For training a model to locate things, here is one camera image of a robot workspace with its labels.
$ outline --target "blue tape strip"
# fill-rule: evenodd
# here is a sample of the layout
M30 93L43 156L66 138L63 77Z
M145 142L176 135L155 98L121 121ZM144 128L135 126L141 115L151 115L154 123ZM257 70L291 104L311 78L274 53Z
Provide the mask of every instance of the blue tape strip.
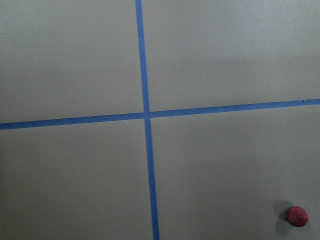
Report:
M9 122L0 123L0 130L8 129L26 129L70 124L88 124L99 122L112 122L121 120L133 120L143 119L144 114L142 112L126 113L126 114L114 114L114 115L102 115L102 116L84 116L84 117L72 117L50 120L37 120L37 121L21 121L21 122Z
M278 102L253 103L253 104L230 105L230 106L213 106L213 107L200 107L200 108L178 109L178 110L152 111L150 112L150 117L163 118L163 117L174 117L174 116L184 116L184 115L213 114L213 113L236 112L236 111L247 111L247 110L258 110L258 109L287 108L287 107L308 106L308 105L320 105L320 99L278 101Z
M140 55L140 72L141 72L143 110L144 110L146 154L147 154L147 163L148 163L152 233L153 233L153 240L159 240L160 237L159 237L156 180L155 180L154 154L153 154L152 131L151 131L151 120L150 120L150 103L149 103L149 91L148 91L148 72L147 72L147 60L146 60L143 9L142 9L141 0L135 0L135 9L136 9L136 23L137 23L139 55Z

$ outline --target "raspberry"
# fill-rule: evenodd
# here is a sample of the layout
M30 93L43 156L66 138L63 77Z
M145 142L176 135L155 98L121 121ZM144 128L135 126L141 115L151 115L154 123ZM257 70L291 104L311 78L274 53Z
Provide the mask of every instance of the raspberry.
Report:
M307 212L300 206L290 207L286 219L295 227L303 227L309 220Z

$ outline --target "small red object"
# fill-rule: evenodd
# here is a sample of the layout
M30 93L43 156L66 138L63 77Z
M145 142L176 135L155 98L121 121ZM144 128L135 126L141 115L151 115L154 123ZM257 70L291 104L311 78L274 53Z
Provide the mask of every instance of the small red object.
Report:
M306 210L300 206L290 207L286 219L295 227L303 227L309 220Z

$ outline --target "red raspberry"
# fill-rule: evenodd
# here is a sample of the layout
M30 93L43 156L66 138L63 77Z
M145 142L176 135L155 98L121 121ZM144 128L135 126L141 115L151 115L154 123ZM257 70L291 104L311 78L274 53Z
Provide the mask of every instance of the red raspberry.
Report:
M303 227L309 220L307 212L300 206L290 207L286 219L295 227Z

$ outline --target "horizontal blue tape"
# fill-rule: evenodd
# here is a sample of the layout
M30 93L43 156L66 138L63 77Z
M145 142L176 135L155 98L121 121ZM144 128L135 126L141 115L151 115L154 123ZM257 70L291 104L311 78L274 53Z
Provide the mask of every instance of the horizontal blue tape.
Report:
M143 112L136 112L136 113L102 115L102 116L84 116L84 117L49 119L49 120L20 121L20 122L0 123L0 130L112 122L112 121L133 120L133 119L143 119L143 118L144 118Z
M247 110L258 110L258 109L287 108L287 107L308 106L308 105L320 105L320 99L278 101L278 102L252 103L252 104L242 104L242 105L152 111L150 112L150 117L163 118L163 117L174 117L174 116L184 116L184 115L213 114L213 113L225 113L225 112L236 112L236 111L247 111Z

